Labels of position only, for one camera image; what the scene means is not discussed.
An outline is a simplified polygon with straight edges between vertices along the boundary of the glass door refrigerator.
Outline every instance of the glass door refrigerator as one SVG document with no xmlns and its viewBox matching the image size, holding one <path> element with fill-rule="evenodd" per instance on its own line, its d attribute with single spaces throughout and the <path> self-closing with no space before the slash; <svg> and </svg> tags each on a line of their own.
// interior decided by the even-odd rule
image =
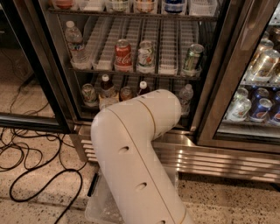
<svg viewBox="0 0 280 224">
<path fill-rule="evenodd" d="M 207 99 L 201 98 L 202 93 L 205 86 L 212 89 L 242 9 L 251 4 L 230 0 L 179 0 L 176 3 L 167 0 L 34 0 L 24 3 L 33 14 L 33 23 L 44 31 L 60 67 L 60 77 L 75 112 L 73 143 L 80 155 L 84 155 L 80 157 L 83 160 L 96 161 L 90 125 L 104 104 L 98 96 L 104 74 L 112 80 L 117 92 L 130 87 L 134 96 L 141 81 L 146 81 L 151 91 L 168 89 L 177 97 L 181 88 L 192 85 L 188 115 L 182 115 L 178 125 L 154 143 L 158 156 L 169 166 L 177 163 L 177 156 L 168 156 L 173 150 L 165 154 L 165 146 L 174 147 L 181 144 L 182 139 L 195 137 L 207 104 Z M 83 34 L 88 58 L 83 63 L 77 64 L 71 58 L 65 35 L 67 21 L 73 21 Z M 131 46 L 132 67 L 126 72 L 116 65 L 118 39 L 128 40 Z M 139 52 L 143 53 L 140 43 L 145 40 L 153 45 L 154 66 L 148 68 L 137 62 Z M 186 56 L 192 55 L 189 48 L 193 44 L 202 47 L 203 53 L 196 56 L 199 61 L 194 61 L 195 66 L 188 70 L 185 69 Z M 97 104 L 88 103 L 82 93 L 88 84 L 97 93 Z"/>
<path fill-rule="evenodd" d="M 0 126 L 71 133 L 58 69 L 20 1 L 0 1 Z"/>
<path fill-rule="evenodd" d="M 224 119 L 227 107 L 243 81 L 245 68 L 261 35 L 268 29 L 267 23 L 278 1 L 12 2 L 30 15 L 31 30 L 39 36 L 43 56 L 52 62 L 46 66 L 51 71 L 55 70 L 50 85 L 52 91 L 59 91 L 60 99 L 66 102 L 66 106 L 61 108 L 69 110 L 65 115 L 71 116 L 67 123 L 73 124 L 71 138 L 81 160 L 97 161 L 95 147 L 90 140 L 90 126 L 102 105 L 106 104 L 99 93 L 102 76 L 107 74 L 118 95 L 122 88 L 130 87 L 136 96 L 141 81 L 146 81 L 151 91 L 167 89 L 178 98 L 186 84 L 192 86 L 189 112 L 182 114 L 172 130 L 153 142 L 163 165 L 179 172 L 245 179 L 260 176 L 255 167 L 265 170 L 276 165 L 276 160 L 270 161 L 276 155 L 271 156 L 268 150 L 257 152 L 255 136 L 253 140 L 246 137 L 251 143 L 241 140 L 241 133 L 238 141 L 225 141 L 227 136 L 217 129 L 223 128 L 224 124 L 235 125 L 235 122 Z M 76 63 L 69 51 L 65 35 L 68 21 L 72 21 L 83 35 L 85 48 L 82 49 L 86 51 L 87 60 L 82 63 Z M 123 71 L 122 66 L 116 64 L 118 39 L 128 40 L 131 46 L 129 71 Z M 140 44 L 146 40 L 153 46 L 153 60 L 149 58 L 152 66 L 148 68 L 140 65 L 138 59 L 144 54 Z M 97 101 L 88 101 L 82 91 L 85 85 L 94 88 Z M 111 102 L 118 102 L 118 95 Z M 270 145 L 277 148 L 275 142 Z"/>
<path fill-rule="evenodd" d="M 279 9 L 252 1 L 233 34 L 196 138 L 210 174 L 280 181 Z"/>
</svg>

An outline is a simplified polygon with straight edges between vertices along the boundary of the beverage can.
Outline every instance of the beverage can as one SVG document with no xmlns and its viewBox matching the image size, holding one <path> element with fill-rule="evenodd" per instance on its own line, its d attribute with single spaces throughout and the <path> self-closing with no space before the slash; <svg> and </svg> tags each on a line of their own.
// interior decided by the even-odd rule
<svg viewBox="0 0 280 224">
<path fill-rule="evenodd" d="M 199 45 L 199 44 L 191 45 L 191 47 L 188 49 L 187 54 L 185 56 L 183 70 L 194 71 L 198 69 L 200 67 L 203 52 L 204 52 L 203 45 Z"/>
<path fill-rule="evenodd" d="M 252 103 L 252 108 L 248 112 L 250 121 L 261 123 L 265 120 L 268 111 L 272 107 L 272 102 L 267 98 L 262 98 Z"/>
<path fill-rule="evenodd" d="M 278 63 L 280 53 L 276 50 L 265 50 L 256 60 L 250 71 L 250 81 L 268 81 L 271 71 Z"/>
<path fill-rule="evenodd" d="M 131 87 L 122 87 L 121 91 L 120 91 L 120 99 L 122 102 L 127 101 L 132 99 L 133 96 L 133 91 L 131 89 Z"/>
<path fill-rule="evenodd" d="M 241 122 L 246 119 L 246 114 L 251 109 L 252 103 L 248 98 L 241 98 L 227 112 L 227 119 L 234 122 Z"/>
<path fill-rule="evenodd" d="M 260 57 L 261 53 L 265 50 L 273 49 L 273 42 L 267 38 L 262 38 L 260 44 L 257 46 L 253 58 L 250 62 L 250 65 L 253 66 L 256 63 L 256 60 Z"/>
<path fill-rule="evenodd" d="M 262 39 L 269 39 L 270 38 L 270 33 L 268 31 L 265 31 L 262 35 Z"/>
<path fill-rule="evenodd" d="M 109 0 L 112 3 L 112 11 L 126 11 L 129 7 L 129 0 Z"/>
<path fill-rule="evenodd" d="M 87 83 L 81 87 L 81 94 L 83 96 L 84 103 L 89 106 L 93 107 L 95 106 L 96 101 L 96 92 L 90 83 Z"/>
<path fill-rule="evenodd" d="M 279 25 L 274 25 L 270 30 L 269 30 L 269 39 L 274 43 L 276 36 L 280 35 L 280 26 Z"/>
<path fill-rule="evenodd" d="M 272 76 L 269 80 L 270 84 L 279 84 L 280 83 L 280 63 L 277 63 L 272 70 Z"/>
<path fill-rule="evenodd" d="M 122 72 L 128 72 L 132 67 L 131 45 L 127 39 L 119 39 L 115 44 L 115 65 Z"/>
<path fill-rule="evenodd" d="M 248 94 L 249 92 L 245 87 L 238 87 L 237 91 L 234 94 L 234 99 L 232 100 L 232 103 L 235 103 L 242 98 L 247 98 Z"/>
<path fill-rule="evenodd" d="M 260 100 L 262 98 L 268 98 L 270 95 L 269 90 L 267 90 L 264 87 L 259 87 L 252 95 L 252 102 L 254 102 L 255 100 Z"/>
<path fill-rule="evenodd" d="M 155 7 L 155 0 L 136 0 L 135 3 L 140 12 L 151 12 Z"/>
<path fill-rule="evenodd" d="M 274 105 L 269 111 L 269 123 L 280 125 L 280 104 Z"/>
<path fill-rule="evenodd" d="M 184 0 L 164 0 L 164 10 L 168 13 L 180 13 L 183 11 Z"/>
<path fill-rule="evenodd" d="M 273 96 L 273 104 L 280 104 L 280 91 L 277 91 Z"/>
<path fill-rule="evenodd" d="M 140 72 L 149 72 L 155 67 L 155 51 L 151 41 L 144 40 L 140 43 L 137 57 L 137 67 Z"/>
</svg>

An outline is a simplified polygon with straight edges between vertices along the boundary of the speckled floor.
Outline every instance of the speckled floor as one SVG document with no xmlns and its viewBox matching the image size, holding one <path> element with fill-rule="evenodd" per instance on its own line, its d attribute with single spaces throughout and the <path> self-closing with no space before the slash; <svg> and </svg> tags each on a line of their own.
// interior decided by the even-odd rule
<svg viewBox="0 0 280 224">
<path fill-rule="evenodd" d="M 29 132 L 28 135 L 34 135 L 34 132 Z M 10 139 L 11 133 L 5 132 L 3 140 L 7 143 Z M 16 138 L 14 141 L 25 142 L 32 148 L 41 149 L 44 154 L 42 162 L 50 159 L 58 149 L 58 142 L 50 141 L 46 137 Z M 68 136 L 64 141 L 71 144 Z M 0 154 L 0 166 L 14 165 L 18 157 L 17 150 L 3 152 Z M 60 157 L 66 168 L 79 169 L 83 166 L 75 149 L 65 144 L 62 146 Z M 38 161 L 37 153 L 32 152 L 26 164 L 30 167 Z M 63 169 L 59 157 L 56 157 L 48 166 L 32 171 L 28 176 L 20 179 L 12 193 L 17 199 L 30 197 Z M 0 172 L 1 223 L 54 223 L 79 189 L 79 176 L 76 173 L 66 172 L 34 199 L 28 202 L 14 202 L 9 195 L 11 184 L 25 171 L 21 163 L 11 171 Z M 94 164 L 87 164 L 80 171 L 83 177 L 81 192 L 59 223 L 92 223 L 85 218 L 85 210 L 88 203 L 88 189 L 96 171 L 97 167 Z M 280 192 L 269 183 L 194 174 L 179 176 L 179 196 L 196 224 L 280 223 Z"/>
</svg>

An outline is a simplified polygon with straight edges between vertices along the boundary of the electrical cord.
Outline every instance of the electrical cord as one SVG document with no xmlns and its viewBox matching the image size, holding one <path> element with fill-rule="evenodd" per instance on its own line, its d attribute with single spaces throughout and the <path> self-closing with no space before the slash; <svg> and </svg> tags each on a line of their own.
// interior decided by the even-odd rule
<svg viewBox="0 0 280 224">
<path fill-rule="evenodd" d="M 62 149 L 62 145 L 68 145 L 70 147 L 73 147 L 72 145 L 69 145 L 67 143 L 65 143 L 63 141 L 65 135 L 63 135 L 63 137 L 60 137 L 60 135 L 55 135 L 55 134 L 39 134 L 38 132 L 36 132 L 36 136 L 27 136 L 26 134 L 28 133 L 28 130 L 21 130 L 21 129 L 11 129 L 10 133 L 12 134 L 10 141 L 8 143 L 6 143 L 4 141 L 4 133 L 7 132 L 8 129 L 3 128 L 2 133 L 0 135 L 0 143 L 2 143 L 3 146 L 0 147 L 0 157 L 1 155 L 7 151 L 8 149 L 16 149 L 20 151 L 20 159 L 11 167 L 2 167 L 0 166 L 0 169 L 2 169 L 0 172 L 7 172 L 10 171 L 12 169 L 15 169 L 16 167 L 18 167 L 23 161 L 24 161 L 24 168 L 26 169 L 26 171 L 24 173 L 22 173 L 21 175 L 19 175 L 11 184 L 10 186 L 10 190 L 9 190 L 9 195 L 10 198 L 16 202 L 26 202 L 28 200 L 32 200 L 33 198 L 37 197 L 40 193 L 42 193 L 58 176 L 62 175 L 65 172 L 71 172 L 71 173 L 75 173 L 79 176 L 80 178 L 80 186 L 79 189 L 77 191 L 77 193 L 73 196 L 73 198 L 71 199 L 70 203 L 67 205 L 67 207 L 64 209 L 64 211 L 60 214 L 59 218 L 57 218 L 57 220 L 55 221 L 55 223 L 58 223 L 60 221 L 60 219 L 63 217 L 63 215 L 67 212 L 67 210 L 71 207 L 71 205 L 75 202 L 75 200 L 78 198 L 80 192 L 81 192 L 81 188 L 82 188 L 82 184 L 83 184 L 83 178 L 81 176 L 80 170 L 83 169 L 85 167 L 85 165 L 87 163 L 85 163 L 80 169 L 76 170 L 76 169 L 72 169 L 72 168 L 66 168 L 65 165 L 63 165 L 62 160 L 61 160 L 61 149 Z M 48 141 L 58 141 L 59 143 L 59 147 L 56 150 L 55 154 L 48 159 L 46 162 L 44 162 L 43 164 L 41 164 L 42 159 L 43 159 L 43 153 L 38 150 L 38 149 L 33 149 L 31 147 L 29 147 L 29 145 L 27 143 L 24 142 L 17 142 L 15 143 L 15 138 L 16 137 L 20 137 L 20 138 L 38 138 L 38 137 L 46 137 L 48 139 Z M 40 159 L 39 162 L 37 162 L 33 167 L 27 167 L 26 165 L 26 161 L 27 158 L 29 156 L 30 151 L 36 151 L 38 153 L 40 153 Z M 36 192 L 34 195 L 32 195 L 29 198 L 26 199 L 17 199 L 14 195 L 13 195 L 13 189 L 15 184 L 24 176 L 26 176 L 27 174 L 29 174 L 30 172 L 34 172 L 48 164 L 50 164 L 56 157 L 59 157 L 59 161 L 61 163 L 61 165 L 63 166 L 64 170 L 60 171 L 59 173 L 57 173 L 56 175 L 54 175 L 38 192 Z"/>
</svg>

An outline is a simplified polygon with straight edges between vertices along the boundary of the refrigerator glass door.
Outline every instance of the refrigerator glass door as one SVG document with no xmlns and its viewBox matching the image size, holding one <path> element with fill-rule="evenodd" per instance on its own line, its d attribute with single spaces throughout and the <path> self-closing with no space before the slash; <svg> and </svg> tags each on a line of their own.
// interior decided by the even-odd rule
<svg viewBox="0 0 280 224">
<path fill-rule="evenodd" d="M 53 110 L 3 10 L 0 18 L 0 112 L 53 118 Z"/>
<path fill-rule="evenodd" d="M 164 1 L 153 1 L 155 7 L 149 13 L 139 13 L 137 1 L 130 1 L 134 4 L 125 13 L 111 11 L 106 4 L 103 5 L 104 8 L 95 9 L 90 7 L 90 4 L 95 3 L 82 2 L 87 7 L 82 7 L 84 4 L 80 3 L 80 7 L 66 10 L 58 7 L 56 1 L 52 1 L 52 4 L 48 4 L 46 0 L 34 2 L 42 25 L 48 28 L 45 33 L 50 35 L 49 42 L 53 43 L 58 54 L 64 72 L 61 76 L 65 76 L 65 83 L 69 88 L 69 97 L 77 116 L 76 122 L 90 124 L 102 105 L 106 105 L 99 93 L 102 75 L 108 74 L 118 92 L 114 102 L 120 100 L 119 94 L 123 87 L 131 87 L 133 95 L 137 96 L 140 81 L 146 81 L 151 91 L 168 89 L 177 97 L 181 88 L 191 84 L 194 94 L 190 112 L 182 115 L 175 128 L 179 131 L 189 130 L 229 3 L 236 1 L 203 1 L 205 5 L 198 6 L 197 11 L 193 11 L 194 3 L 199 1 L 185 1 L 184 7 L 189 11 L 182 11 L 178 16 L 168 14 L 165 7 L 160 7 L 160 3 Z M 65 31 L 69 20 L 83 34 L 88 56 L 88 61 L 84 63 L 75 63 L 68 50 Z M 115 45 L 118 39 L 127 39 L 131 45 L 132 67 L 129 71 L 123 71 L 115 63 Z M 140 43 L 144 40 L 153 44 L 152 67 L 137 64 L 138 50 L 144 55 L 144 51 L 141 52 L 140 49 Z M 183 71 L 186 55 L 192 44 L 204 47 L 204 52 L 196 56 L 201 58 L 201 64 L 190 68 L 190 71 Z M 85 84 L 93 86 L 97 93 L 96 102 L 85 99 L 81 91 Z"/>
<path fill-rule="evenodd" d="M 0 126 L 69 133 L 55 66 L 26 5 L 1 1 L 0 18 Z"/>
<path fill-rule="evenodd" d="M 280 151 L 280 4 L 252 3 L 199 136 L 199 144 Z"/>
</svg>

